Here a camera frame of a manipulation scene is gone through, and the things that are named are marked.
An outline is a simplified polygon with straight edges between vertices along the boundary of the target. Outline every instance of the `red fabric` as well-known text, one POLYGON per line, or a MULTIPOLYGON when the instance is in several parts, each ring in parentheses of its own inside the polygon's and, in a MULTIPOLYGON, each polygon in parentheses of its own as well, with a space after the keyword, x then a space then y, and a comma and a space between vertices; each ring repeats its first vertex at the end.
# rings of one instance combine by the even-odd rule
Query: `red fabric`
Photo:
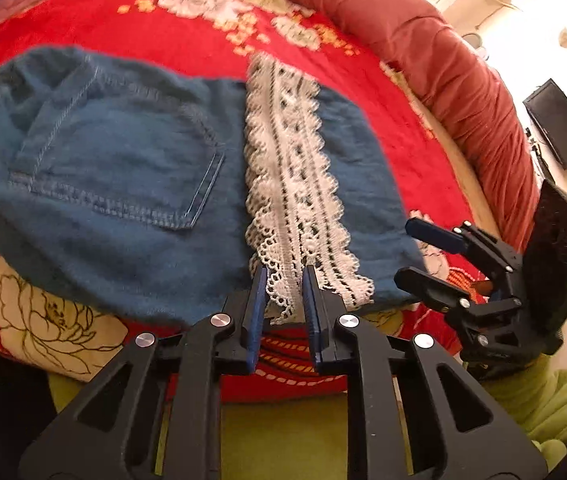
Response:
MULTIPOLYGON (((157 7, 140 12, 136 0, 47 0, 0 25, 0 64, 40 44, 77 44, 113 56, 133 57, 159 64, 188 76, 245 79, 248 60, 233 52, 226 32, 202 18, 178 18, 157 7), (127 13, 119 13, 128 5, 127 13)), ((455 180, 451 165, 433 136, 423 129, 403 92, 379 68, 379 58, 360 41, 337 32, 352 44, 354 54, 322 44, 313 52, 288 43, 270 24, 273 15, 254 8, 257 32, 269 43, 247 40, 285 63, 315 76, 321 83, 341 92, 366 114, 397 180, 406 210, 428 213, 444 227, 471 219, 470 208, 455 180)), ((316 14, 304 19, 305 27, 332 24, 316 14)), ((477 272, 465 261, 451 265, 477 272)), ((438 314, 419 320, 404 314, 402 336, 425 330, 455 352, 458 341, 438 314)), ((128 338, 147 327, 125 322, 128 338)), ((169 330, 160 331, 166 335, 169 330)), ((7 354, 1 347, 0 353, 7 354)), ((345 378, 316 379, 309 369, 307 343, 300 330, 284 330, 263 339, 258 374, 249 378, 226 378, 224 398, 233 401, 273 400, 345 389, 345 378)))
POLYGON ((325 14, 401 70, 477 174, 505 240, 522 250, 539 200, 513 99, 426 0, 293 0, 325 14))

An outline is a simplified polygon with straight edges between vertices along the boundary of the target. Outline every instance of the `white lace trim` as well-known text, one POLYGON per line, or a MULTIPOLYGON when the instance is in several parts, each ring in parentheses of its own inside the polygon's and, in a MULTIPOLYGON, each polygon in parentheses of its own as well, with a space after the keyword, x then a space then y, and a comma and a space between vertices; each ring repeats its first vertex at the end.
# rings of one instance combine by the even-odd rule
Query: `white lace trim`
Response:
POLYGON ((303 320, 301 275, 314 265, 319 286, 341 295, 351 310, 372 303, 374 283, 357 274, 341 225, 337 180, 321 151, 319 85, 307 74, 264 53, 252 57, 247 81, 246 240, 270 269, 268 294, 274 324, 303 320))

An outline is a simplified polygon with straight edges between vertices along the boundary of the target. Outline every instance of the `denim fabric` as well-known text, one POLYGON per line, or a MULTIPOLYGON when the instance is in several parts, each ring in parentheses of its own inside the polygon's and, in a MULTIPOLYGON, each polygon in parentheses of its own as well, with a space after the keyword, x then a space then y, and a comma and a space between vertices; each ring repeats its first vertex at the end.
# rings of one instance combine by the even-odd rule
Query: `denim fabric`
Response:
MULTIPOLYGON (((317 100, 343 226, 375 307, 423 268, 359 109, 317 100)), ((0 253, 58 296, 153 322, 196 322, 249 286, 243 82, 186 78, 77 48, 0 67, 0 253)))

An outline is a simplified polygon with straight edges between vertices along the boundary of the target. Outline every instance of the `jeans pocket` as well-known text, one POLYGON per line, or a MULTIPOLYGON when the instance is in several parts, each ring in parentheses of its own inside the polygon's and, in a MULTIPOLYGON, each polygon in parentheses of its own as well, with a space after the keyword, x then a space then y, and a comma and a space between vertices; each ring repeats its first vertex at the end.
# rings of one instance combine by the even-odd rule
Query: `jeans pocket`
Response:
POLYGON ((10 183, 103 214, 192 228, 224 146, 188 92, 168 96, 84 64, 44 102, 10 183))

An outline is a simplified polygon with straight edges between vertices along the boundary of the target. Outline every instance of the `wrinkled pink cloth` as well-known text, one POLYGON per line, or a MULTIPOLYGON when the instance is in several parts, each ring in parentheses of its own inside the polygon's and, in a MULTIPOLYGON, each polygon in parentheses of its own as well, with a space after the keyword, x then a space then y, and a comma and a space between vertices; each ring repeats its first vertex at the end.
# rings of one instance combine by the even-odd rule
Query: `wrinkled pink cloth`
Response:
POLYGON ((539 191, 513 99, 499 75, 425 0, 291 0, 328 16, 394 68, 473 166, 503 240, 521 250, 539 191))

